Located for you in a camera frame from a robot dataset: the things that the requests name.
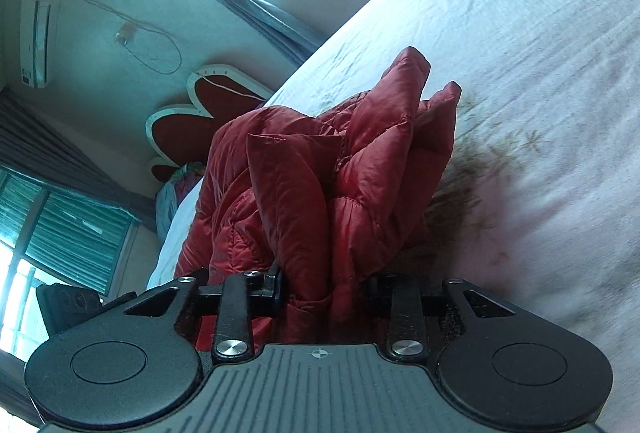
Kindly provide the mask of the white wall air conditioner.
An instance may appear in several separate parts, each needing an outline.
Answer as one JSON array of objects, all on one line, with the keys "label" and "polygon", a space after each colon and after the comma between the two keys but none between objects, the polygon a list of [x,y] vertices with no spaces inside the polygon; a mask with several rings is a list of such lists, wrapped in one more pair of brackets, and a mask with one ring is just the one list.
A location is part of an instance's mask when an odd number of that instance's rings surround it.
[{"label": "white wall air conditioner", "polygon": [[52,78],[59,0],[21,0],[20,65],[25,86],[45,88]]}]

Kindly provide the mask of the red puffer jacket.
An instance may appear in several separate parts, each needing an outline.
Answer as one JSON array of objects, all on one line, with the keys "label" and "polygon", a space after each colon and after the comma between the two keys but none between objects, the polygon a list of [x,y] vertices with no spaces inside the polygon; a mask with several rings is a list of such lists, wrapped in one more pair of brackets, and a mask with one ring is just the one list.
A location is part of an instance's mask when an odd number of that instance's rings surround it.
[{"label": "red puffer jacket", "polygon": [[372,342],[381,314],[364,282],[392,263],[422,221],[454,148],[460,86],[430,98],[430,64],[404,49],[372,89],[318,116],[247,112],[214,135],[176,271],[216,285],[278,265],[281,319],[253,323],[257,344]]}]

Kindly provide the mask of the red heart-shaped headboard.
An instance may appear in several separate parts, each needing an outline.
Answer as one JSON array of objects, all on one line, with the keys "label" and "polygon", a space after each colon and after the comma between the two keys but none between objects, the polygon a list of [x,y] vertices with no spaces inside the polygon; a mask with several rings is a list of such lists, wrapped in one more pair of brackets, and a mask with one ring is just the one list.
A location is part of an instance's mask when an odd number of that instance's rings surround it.
[{"label": "red heart-shaped headboard", "polygon": [[178,168],[204,163],[214,134],[237,116],[263,104],[274,90],[230,64],[208,64],[186,80],[188,101],[158,109],[145,121],[145,134],[156,157],[149,170],[167,182]]}]

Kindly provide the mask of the white floral bed sheet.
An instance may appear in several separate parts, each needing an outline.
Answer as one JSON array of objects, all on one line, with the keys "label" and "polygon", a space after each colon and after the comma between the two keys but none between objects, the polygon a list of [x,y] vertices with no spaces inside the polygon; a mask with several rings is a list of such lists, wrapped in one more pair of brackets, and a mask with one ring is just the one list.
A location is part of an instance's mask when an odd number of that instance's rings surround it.
[{"label": "white floral bed sheet", "polygon": [[401,49],[461,85],[456,147],[399,266],[581,335],[614,371],[600,426],[639,427],[639,0],[370,0],[271,98],[317,115]]}]

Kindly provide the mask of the side window with blinds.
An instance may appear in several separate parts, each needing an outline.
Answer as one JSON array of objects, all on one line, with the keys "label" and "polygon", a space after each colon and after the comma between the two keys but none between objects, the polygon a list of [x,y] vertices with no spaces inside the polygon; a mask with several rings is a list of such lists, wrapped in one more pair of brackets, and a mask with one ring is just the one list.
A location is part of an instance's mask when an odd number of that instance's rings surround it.
[{"label": "side window with blinds", "polygon": [[111,295],[134,220],[1,172],[1,349],[21,361],[48,338],[36,290],[53,283]]}]

